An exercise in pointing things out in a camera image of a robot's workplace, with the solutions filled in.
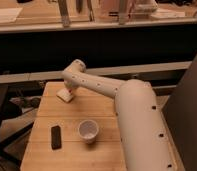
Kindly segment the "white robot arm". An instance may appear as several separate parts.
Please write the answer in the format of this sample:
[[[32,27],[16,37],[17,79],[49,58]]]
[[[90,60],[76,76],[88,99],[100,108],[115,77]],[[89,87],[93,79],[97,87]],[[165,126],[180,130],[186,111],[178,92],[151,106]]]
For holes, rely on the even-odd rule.
[[[156,94],[149,82],[90,75],[74,60],[62,71],[69,90],[84,87],[114,99],[127,171],[176,171]]]

